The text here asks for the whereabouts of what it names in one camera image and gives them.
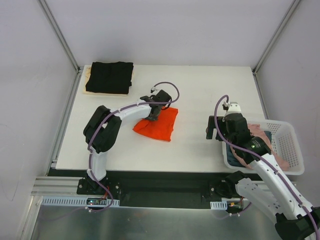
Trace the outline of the orange t shirt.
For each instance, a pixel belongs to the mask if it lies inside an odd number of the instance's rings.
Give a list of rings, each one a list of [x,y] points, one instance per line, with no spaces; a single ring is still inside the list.
[[[170,142],[178,113],[177,108],[169,107],[160,113],[158,120],[142,119],[132,130],[150,139]]]

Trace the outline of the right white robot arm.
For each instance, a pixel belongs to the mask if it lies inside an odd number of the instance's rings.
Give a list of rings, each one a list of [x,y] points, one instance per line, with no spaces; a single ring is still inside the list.
[[[267,135],[256,124],[248,124],[241,113],[209,116],[206,138],[226,143],[234,157],[254,170],[270,190],[258,188],[243,172],[226,178],[225,192],[248,199],[273,223],[283,240],[318,240],[320,209],[296,189],[277,162]]]

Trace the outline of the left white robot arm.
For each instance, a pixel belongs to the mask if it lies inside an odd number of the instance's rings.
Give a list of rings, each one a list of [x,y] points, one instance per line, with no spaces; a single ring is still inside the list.
[[[87,175],[91,179],[88,188],[99,195],[105,191],[106,162],[108,151],[114,146],[119,131],[127,123],[137,120],[156,121],[162,110],[173,102],[164,90],[156,94],[142,96],[136,102],[119,108],[109,109],[99,106],[83,130],[89,151]]]

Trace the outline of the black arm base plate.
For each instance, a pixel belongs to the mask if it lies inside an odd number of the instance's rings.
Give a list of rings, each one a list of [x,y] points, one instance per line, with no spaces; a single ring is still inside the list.
[[[228,173],[107,171],[96,183],[88,175],[78,182],[78,195],[118,200],[122,207],[209,209],[211,202],[239,199]]]

